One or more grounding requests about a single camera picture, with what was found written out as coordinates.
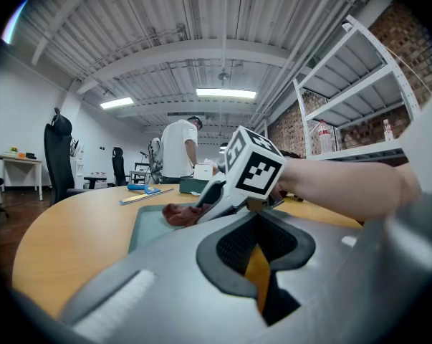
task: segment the ruler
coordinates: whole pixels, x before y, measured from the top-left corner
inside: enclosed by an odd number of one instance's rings
[[[120,205],[126,205],[129,203],[134,203],[135,201],[141,201],[144,199],[153,198],[154,196],[157,196],[157,195],[166,194],[167,192],[170,192],[173,190],[174,190],[174,188],[170,188],[169,190],[152,193],[150,195],[147,195],[146,193],[144,193],[143,195],[131,196],[130,198],[119,200],[119,203],[120,203]]]

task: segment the man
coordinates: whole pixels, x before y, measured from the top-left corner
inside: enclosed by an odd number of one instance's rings
[[[198,116],[179,120],[166,126],[161,137],[163,143],[163,183],[179,183],[190,176],[196,165],[198,130],[203,123]]]

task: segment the blue object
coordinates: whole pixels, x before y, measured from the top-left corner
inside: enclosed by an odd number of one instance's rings
[[[160,192],[159,188],[155,188],[149,185],[138,185],[137,183],[129,183],[127,185],[127,189],[128,190],[144,190],[144,192],[149,195],[149,194],[154,194],[156,192]]]

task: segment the pipe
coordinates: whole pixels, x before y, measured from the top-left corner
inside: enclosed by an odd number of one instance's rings
[[[302,46],[303,41],[307,38],[307,35],[315,25],[316,21],[320,18],[320,15],[322,11],[325,9],[326,5],[329,3],[329,0],[321,0],[320,4],[315,10],[315,13],[311,17],[310,21],[308,22],[307,27],[302,32],[302,35],[300,36],[298,42],[295,44],[294,49],[291,51],[289,57],[287,58],[287,61],[285,62],[284,66],[281,68],[281,71],[277,75],[276,79],[273,81],[272,85],[270,85],[270,88],[268,89],[267,93],[263,96],[262,101],[257,106],[256,112],[251,116],[251,119],[249,122],[252,122],[254,118],[257,117],[259,114],[258,111],[261,108],[261,106],[264,104],[264,102],[269,98],[271,93],[273,92],[274,88],[277,86],[279,80],[281,79],[282,75],[285,73],[286,69],[289,67],[291,61],[294,59],[295,55],[298,53],[300,47]]]
[[[332,15],[336,15],[336,13],[338,12],[338,10],[341,8],[341,5],[344,3],[344,1],[341,1],[340,3],[337,3],[338,7],[335,7],[332,10]],[[332,25],[331,29],[328,29],[328,32],[325,34],[325,36],[321,39],[320,43],[315,46],[315,49],[313,50],[312,54],[309,55],[308,60],[303,63],[303,65],[301,67],[303,67],[304,65],[306,65],[311,58],[315,55],[315,53],[317,52],[317,50],[324,44],[325,40],[331,35],[331,33],[334,31],[334,29],[337,27],[337,25],[346,17],[348,11],[350,10],[352,5],[348,5],[346,6],[343,11],[341,12],[341,14],[338,16],[338,18],[335,20],[335,23]],[[286,79],[283,81],[283,85],[280,86],[280,88],[275,92],[274,96],[272,97],[272,99],[269,101],[269,103],[267,103],[267,105],[265,106],[265,110],[267,111],[271,106],[273,106],[275,104],[275,102],[280,98],[280,96],[289,89],[291,83],[292,83],[292,77],[296,76],[296,74],[300,71],[301,68],[297,69],[297,66],[300,65],[302,63],[302,61],[306,58],[306,56],[308,55],[309,51],[311,50],[311,47],[313,47],[313,45],[315,44],[315,42],[317,41],[317,39],[320,37],[320,35],[322,34],[322,31],[324,31],[325,26],[323,26],[318,33],[316,34],[315,38],[311,41],[310,45],[309,45],[309,49],[305,50],[303,52],[303,54],[301,55],[301,57],[297,60],[297,62],[294,64],[293,68],[290,70],[289,74],[287,75]]]
[[[300,55],[299,59],[294,63],[294,66],[291,68],[288,76],[286,77],[286,79],[284,80],[284,84],[289,82],[289,78],[295,74],[296,72],[296,68],[303,62],[303,60],[305,59],[305,57],[309,54],[309,51],[311,51],[311,48],[314,47],[314,45],[316,44],[316,41],[321,37],[322,33],[324,32],[324,30],[328,27],[328,24],[335,18],[335,16],[337,15],[338,11],[341,9],[342,5],[345,3],[344,0],[339,0],[337,1],[337,3],[335,4],[335,6],[332,8],[332,11],[329,13],[329,16],[326,19],[326,24],[322,24],[321,27],[317,30],[315,36],[313,37],[313,39],[311,40],[311,42],[307,45],[307,48],[303,51],[303,53]],[[284,87],[284,85],[282,85],[272,96],[272,99],[275,99],[278,95],[278,92],[281,90],[281,88]]]
[[[41,29],[27,16],[23,16],[24,20],[26,20],[29,24],[31,24],[31,26],[36,29],[36,31],[40,34],[42,34],[42,36],[44,36],[44,32],[41,31]],[[90,74],[89,71],[85,70],[84,66],[82,64],[80,64],[79,62],[77,62],[75,59],[73,59],[71,57],[71,55],[67,54],[61,47],[59,47],[57,44],[55,44],[52,40],[47,41],[48,44],[50,44],[50,46],[53,46],[57,51],[59,51],[60,54],[62,54],[63,56],[65,56],[70,62],[72,62],[72,64],[77,67],[83,74],[87,75],[88,77],[90,77],[91,79],[93,79],[95,82],[97,82],[101,88],[108,90],[109,92],[111,92],[115,97],[118,97],[118,94],[116,94],[115,90],[112,90],[110,88],[109,85],[105,84],[104,82],[101,82],[100,80],[98,80],[97,78],[93,77],[93,75]]]
[[[221,122],[219,123],[219,135],[222,134],[222,101],[221,101]]]
[[[225,56],[226,56],[226,45],[227,45],[227,15],[228,15],[228,7],[229,7],[229,0],[223,0],[224,1],[224,13],[223,13],[223,20],[222,20],[222,72],[225,72]]]
[[[264,137],[268,139],[268,123],[267,123],[267,119],[264,119]]]
[[[293,1],[292,5],[291,5],[291,10],[289,12],[288,15],[292,15],[289,22],[287,23],[286,29],[284,30],[284,33],[281,35],[281,37],[279,38],[279,41],[277,42],[277,46],[282,47],[282,45],[284,44],[284,40],[286,39],[287,35],[290,32],[290,29],[293,26],[293,23],[295,22],[295,19],[298,16],[298,12],[300,11],[300,9],[302,8],[302,5],[304,3],[305,0],[297,0],[297,1]]]
[[[335,23],[332,25],[332,28],[328,30],[328,32],[326,33],[326,35],[321,39],[321,42],[315,47],[315,49],[313,50],[313,52],[309,55],[308,60],[304,63],[304,65],[306,65],[316,54],[316,52],[322,47],[322,45],[325,43],[325,41],[329,38],[329,36],[334,32],[335,28],[337,28],[337,25],[347,16],[347,13],[349,12],[349,10],[351,9],[351,6],[347,6],[343,9],[342,13],[338,16],[338,19],[335,21]],[[286,83],[286,87],[283,88],[282,92],[279,95],[282,95],[289,87],[290,84],[292,83],[292,81],[290,81],[289,83]]]

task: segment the round table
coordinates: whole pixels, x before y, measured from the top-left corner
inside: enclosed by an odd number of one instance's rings
[[[84,283],[128,253],[138,209],[147,205],[191,203],[179,185],[174,191],[127,205],[119,200],[137,194],[125,187],[101,188],[60,201],[28,228],[16,252],[12,284],[51,316],[58,316]],[[354,220],[306,201],[291,198],[277,207],[295,216],[360,228]]]

